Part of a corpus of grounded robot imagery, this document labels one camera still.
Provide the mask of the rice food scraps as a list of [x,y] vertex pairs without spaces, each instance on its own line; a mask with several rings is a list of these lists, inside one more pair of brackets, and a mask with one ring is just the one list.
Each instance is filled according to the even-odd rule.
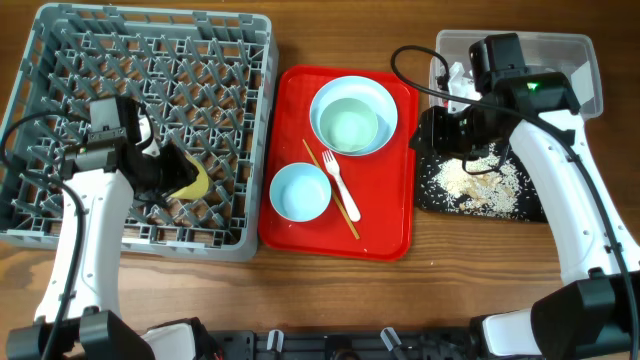
[[521,193],[520,172],[510,160],[497,171],[470,175],[499,164],[500,155],[495,146],[491,145],[489,150],[488,157],[468,162],[467,170],[458,159],[443,160],[435,165],[435,173],[428,182],[429,189],[436,191],[434,204],[467,215],[507,218],[515,213],[517,196]]

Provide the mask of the light blue bowl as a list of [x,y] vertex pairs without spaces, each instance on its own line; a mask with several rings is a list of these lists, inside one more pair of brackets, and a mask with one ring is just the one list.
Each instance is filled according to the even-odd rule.
[[324,213],[331,200],[331,185],[322,170],[297,162],[281,168],[273,177],[269,200],[274,210],[293,222],[308,222]]

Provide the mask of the white tissue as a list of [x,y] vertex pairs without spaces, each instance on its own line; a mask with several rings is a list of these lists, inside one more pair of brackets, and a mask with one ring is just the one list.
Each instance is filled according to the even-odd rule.
[[[448,88],[450,95],[473,101],[481,99],[482,95],[475,90],[471,73],[464,68],[462,63],[455,62],[449,68],[449,74]],[[452,100],[447,101],[448,112],[451,114],[461,112],[467,107],[467,103]]]

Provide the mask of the yellow plastic cup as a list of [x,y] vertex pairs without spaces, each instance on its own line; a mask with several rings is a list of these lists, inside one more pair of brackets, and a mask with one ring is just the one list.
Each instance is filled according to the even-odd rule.
[[208,193],[212,180],[199,160],[189,154],[186,155],[186,159],[197,169],[196,180],[188,186],[172,193],[170,197],[182,200],[198,200]]

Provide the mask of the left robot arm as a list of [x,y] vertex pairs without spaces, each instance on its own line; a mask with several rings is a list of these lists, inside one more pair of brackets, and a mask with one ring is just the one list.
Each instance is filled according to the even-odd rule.
[[197,200],[210,189],[204,168],[172,143],[158,146],[140,103],[112,96],[89,105],[90,132],[64,151],[56,175],[2,162],[24,180],[64,192],[53,272],[33,325],[10,332],[10,359],[62,359],[81,344],[86,359],[200,359],[197,320],[137,334],[121,318],[118,271],[134,201]]

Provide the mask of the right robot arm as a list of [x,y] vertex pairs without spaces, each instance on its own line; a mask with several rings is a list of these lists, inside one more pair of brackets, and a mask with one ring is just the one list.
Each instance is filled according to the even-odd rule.
[[469,49],[476,100],[426,110],[410,145],[462,161],[501,143],[524,165],[554,236],[562,287],[530,308],[475,319],[477,356],[582,359],[639,353],[639,247],[587,145],[580,104],[560,72],[531,72],[519,37]]

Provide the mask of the green bowl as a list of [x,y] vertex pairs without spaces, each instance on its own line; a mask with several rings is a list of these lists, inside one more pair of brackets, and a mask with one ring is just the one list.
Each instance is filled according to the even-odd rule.
[[334,151],[355,153],[376,137],[376,113],[363,101],[342,98],[331,102],[321,113],[319,130],[324,142]]

